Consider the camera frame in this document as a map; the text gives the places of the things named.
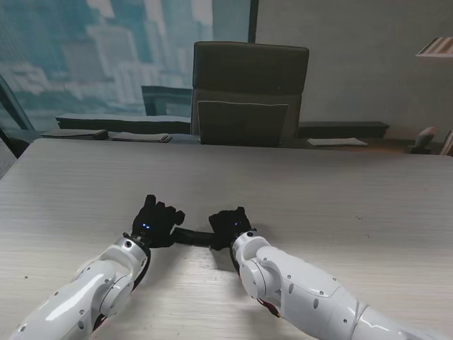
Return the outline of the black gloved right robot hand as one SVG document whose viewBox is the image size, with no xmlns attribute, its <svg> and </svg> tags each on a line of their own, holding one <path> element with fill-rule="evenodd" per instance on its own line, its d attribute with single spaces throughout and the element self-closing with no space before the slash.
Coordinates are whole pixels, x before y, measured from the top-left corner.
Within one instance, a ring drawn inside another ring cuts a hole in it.
<svg viewBox="0 0 453 340">
<path fill-rule="evenodd" d="M 243 233 L 255 231 L 246 216 L 244 207 L 235 210 L 222 210 L 208 217 L 214 232 L 210 248 L 216 251 L 229 248 L 231 243 Z"/>
</svg>

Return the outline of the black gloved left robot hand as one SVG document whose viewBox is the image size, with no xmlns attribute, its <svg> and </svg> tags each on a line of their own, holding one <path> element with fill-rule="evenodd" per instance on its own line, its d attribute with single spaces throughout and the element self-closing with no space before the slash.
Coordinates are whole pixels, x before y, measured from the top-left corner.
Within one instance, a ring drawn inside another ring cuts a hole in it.
<svg viewBox="0 0 453 340">
<path fill-rule="evenodd" d="M 183 211 L 157 202 L 156 196 L 149 194 L 132 223 L 131 237 L 138 239 L 145 247 L 170 247 L 176 243 L 173 229 L 184 219 Z"/>
</svg>

